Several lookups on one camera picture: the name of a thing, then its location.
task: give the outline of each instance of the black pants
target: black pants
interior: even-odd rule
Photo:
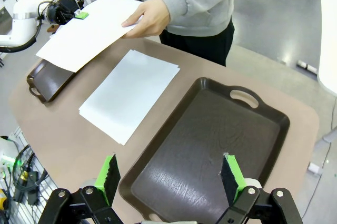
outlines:
[[[231,20],[228,27],[215,36],[179,36],[164,30],[159,37],[162,44],[226,66],[226,58],[232,46],[233,35],[234,25]]]

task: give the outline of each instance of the bolt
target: bolt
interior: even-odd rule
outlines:
[[[283,197],[283,191],[277,191],[276,195],[279,196],[279,197]]]
[[[255,193],[255,189],[254,188],[249,188],[248,189],[248,193],[249,194],[254,194]]]
[[[58,193],[58,196],[59,196],[60,198],[64,197],[64,196],[65,196],[65,192],[64,192],[64,191],[60,191],[60,192]]]
[[[85,190],[86,194],[92,194],[93,193],[93,189],[92,188],[88,188]]]

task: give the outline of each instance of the gray floor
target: gray floor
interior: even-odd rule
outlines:
[[[229,58],[229,67],[276,88],[282,88],[289,95],[314,107],[320,116],[319,137],[327,133],[331,127],[334,97],[326,93],[312,75],[301,75],[282,65],[295,68],[296,61],[300,59],[318,67],[321,39],[320,0],[235,0],[233,22],[236,28],[234,44],[272,60],[258,54],[254,58]],[[38,42],[33,47],[8,55],[4,60],[5,67],[0,68],[0,135],[9,134],[17,127],[8,107],[8,96],[18,80],[25,77],[38,60],[35,53],[48,40],[44,31],[46,28],[47,25],[44,25]],[[337,112],[334,115],[336,125]],[[328,146],[324,142],[317,144],[312,156],[313,162],[322,165]],[[334,211],[337,209],[337,190],[334,188],[337,181],[336,144],[332,144],[328,160],[303,219],[304,223],[337,223],[337,212]],[[306,175],[303,189],[296,197],[301,214],[305,212],[317,181],[317,177],[309,173]]]

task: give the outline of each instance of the tray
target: tray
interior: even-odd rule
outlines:
[[[232,98],[238,91],[240,99]],[[120,194],[147,220],[216,223],[229,206],[219,176],[223,153],[263,185],[289,126],[251,90],[200,78],[125,175]]]
[[[42,103],[51,102],[75,75],[42,59],[27,76],[29,92]]]

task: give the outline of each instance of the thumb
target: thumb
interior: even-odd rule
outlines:
[[[128,27],[130,25],[135,24],[139,20],[139,18],[141,18],[144,12],[145,12],[145,9],[140,5],[136,9],[136,11],[132,15],[130,15],[130,17],[126,21],[122,23],[122,27]]]

